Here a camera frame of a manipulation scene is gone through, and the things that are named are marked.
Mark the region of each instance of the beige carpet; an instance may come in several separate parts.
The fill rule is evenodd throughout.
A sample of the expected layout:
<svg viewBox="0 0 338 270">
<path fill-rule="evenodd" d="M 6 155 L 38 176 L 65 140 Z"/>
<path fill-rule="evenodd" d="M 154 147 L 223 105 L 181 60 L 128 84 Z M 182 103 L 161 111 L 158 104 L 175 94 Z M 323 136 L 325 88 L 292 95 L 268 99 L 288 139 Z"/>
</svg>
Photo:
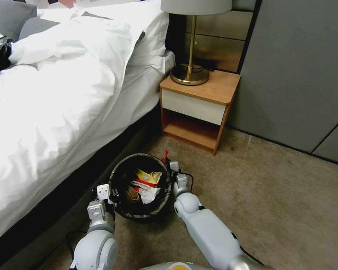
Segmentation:
<svg viewBox="0 0 338 270">
<path fill-rule="evenodd" d="M 155 137 L 143 151 L 169 151 L 193 174 L 193 192 L 252 255 L 277 270 L 338 270 L 338 165 L 227 129 L 216 156 Z M 117 215 L 117 270 L 166 261 L 208 266 L 174 211 L 162 224 L 138 225 Z M 66 270 L 61 245 L 40 270 Z"/>
</svg>

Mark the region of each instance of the trash can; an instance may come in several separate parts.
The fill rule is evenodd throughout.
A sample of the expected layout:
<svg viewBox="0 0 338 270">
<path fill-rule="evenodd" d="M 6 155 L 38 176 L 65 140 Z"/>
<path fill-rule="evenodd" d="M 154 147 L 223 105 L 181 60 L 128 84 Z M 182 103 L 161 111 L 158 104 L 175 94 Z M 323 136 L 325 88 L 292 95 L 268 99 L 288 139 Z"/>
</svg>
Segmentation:
<svg viewBox="0 0 338 270">
<path fill-rule="evenodd" d="M 135 171 L 140 169 L 144 172 L 161 172 L 157 187 L 159 193 L 154 201 L 148 204 L 132 203 L 128 201 L 125 194 L 128 184 L 136 178 Z M 169 172 L 163 162 L 149 154 L 133 154 L 119 162 L 109 179 L 111 190 L 110 200 L 114 203 L 115 211 L 122 217 L 134 220 L 141 224 L 154 222 L 160 214 L 167 209 L 172 183 Z"/>
</svg>

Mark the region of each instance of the wooden nightstand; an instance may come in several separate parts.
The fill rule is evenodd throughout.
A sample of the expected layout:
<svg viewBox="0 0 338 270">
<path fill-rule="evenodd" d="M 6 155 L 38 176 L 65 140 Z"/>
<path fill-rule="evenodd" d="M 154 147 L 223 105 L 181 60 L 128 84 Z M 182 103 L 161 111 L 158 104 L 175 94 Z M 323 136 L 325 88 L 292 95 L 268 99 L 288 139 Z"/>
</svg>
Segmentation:
<svg viewBox="0 0 338 270">
<path fill-rule="evenodd" d="M 160 84 L 161 132 L 215 155 L 240 75 L 210 72 L 198 86 Z"/>
</svg>

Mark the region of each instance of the brass lamp base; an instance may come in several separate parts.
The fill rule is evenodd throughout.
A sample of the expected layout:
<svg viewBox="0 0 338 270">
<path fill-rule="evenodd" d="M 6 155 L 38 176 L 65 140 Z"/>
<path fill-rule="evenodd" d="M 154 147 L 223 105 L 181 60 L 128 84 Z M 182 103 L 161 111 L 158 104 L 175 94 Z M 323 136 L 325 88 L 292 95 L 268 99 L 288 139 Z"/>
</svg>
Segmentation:
<svg viewBox="0 0 338 270">
<path fill-rule="evenodd" d="M 209 72 L 201 66 L 193 65 L 192 73 L 188 77 L 188 65 L 182 64 L 175 66 L 170 71 L 170 77 L 176 83 L 194 86 L 207 82 L 209 80 Z"/>
</svg>

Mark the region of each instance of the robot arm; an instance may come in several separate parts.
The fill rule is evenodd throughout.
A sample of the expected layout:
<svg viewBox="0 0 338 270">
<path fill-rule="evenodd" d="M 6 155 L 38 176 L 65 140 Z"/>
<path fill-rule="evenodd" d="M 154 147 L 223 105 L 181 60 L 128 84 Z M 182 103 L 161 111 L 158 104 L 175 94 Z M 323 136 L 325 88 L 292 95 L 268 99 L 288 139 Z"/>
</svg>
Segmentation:
<svg viewBox="0 0 338 270">
<path fill-rule="evenodd" d="M 109 186 L 97 187 L 99 200 L 88 205 L 91 220 L 87 235 L 77 244 L 70 266 L 75 270 L 111 270 L 118 255 L 118 243 L 114 239 L 114 211 L 107 211 L 104 200 L 109 203 Z"/>
<path fill-rule="evenodd" d="M 170 168 L 179 171 L 177 162 Z M 188 191 L 187 177 L 178 173 L 174 183 L 174 209 L 210 265 L 216 270 L 270 270 L 245 256 L 231 230 L 198 197 Z"/>
<path fill-rule="evenodd" d="M 179 171 L 177 162 L 170 167 Z M 197 244 L 210 265 L 216 270 L 270 270 L 246 257 L 238 240 L 229 228 L 209 209 L 206 209 L 198 197 L 188 191 L 187 178 L 184 174 L 176 175 L 174 209 L 184 221 L 190 236 Z M 114 212 L 106 211 L 104 200 L 109 204 L 109 186 L 97 187 L 99 200 L 89 203 L 88 214 L 91 219 L 87 235 L 75 248 L 74 260 L 70 269 L 76 270 L 111 270 L 117 254 L 118 244 L 114 235 Z M 167 269 L 153 266 L 149 269 Z"/>
</svg>

